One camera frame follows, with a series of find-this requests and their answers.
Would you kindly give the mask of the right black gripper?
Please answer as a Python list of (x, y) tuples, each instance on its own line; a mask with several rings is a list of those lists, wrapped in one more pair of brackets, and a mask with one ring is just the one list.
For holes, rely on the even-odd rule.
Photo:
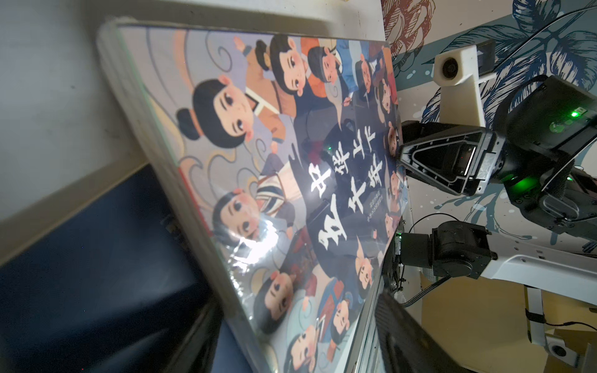
[(401, 124), (400, 164), (407, 175), (455, 196), (485, 191), (502, 161), (505, 136), (463, 124)]

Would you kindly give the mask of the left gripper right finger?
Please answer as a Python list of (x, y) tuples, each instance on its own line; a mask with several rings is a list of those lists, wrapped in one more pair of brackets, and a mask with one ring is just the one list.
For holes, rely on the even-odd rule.
[(379, 295), (376, 329), (386, 372), (453, 373), (466, 368), (452, 359), (388, 292)]

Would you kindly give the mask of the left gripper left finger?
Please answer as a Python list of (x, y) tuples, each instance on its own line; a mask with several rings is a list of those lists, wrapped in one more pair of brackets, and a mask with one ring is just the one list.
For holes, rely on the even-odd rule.
[(222, 322), (223, 312), (219, 301), (210, 298), (161, 372), (210, 372)]

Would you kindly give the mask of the large illustrated colourful book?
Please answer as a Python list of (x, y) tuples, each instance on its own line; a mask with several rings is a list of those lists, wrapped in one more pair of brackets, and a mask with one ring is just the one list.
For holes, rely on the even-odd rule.
[(407, 203), (374, 40), (104, 23), (100, 63), (259, 372), (345, 372)]

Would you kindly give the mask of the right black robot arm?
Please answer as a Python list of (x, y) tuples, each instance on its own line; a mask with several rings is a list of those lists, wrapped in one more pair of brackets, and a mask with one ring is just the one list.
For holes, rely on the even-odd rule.
[(536, 76), (519, 105), (504, 99), (494, 128), (406, 121), (397, 158), (410, 176), (452, 195), (505, 188), (529, 222), (596, 239), (596, 180), (575, 166), (596, 140), (596, 98), (556, 76)]

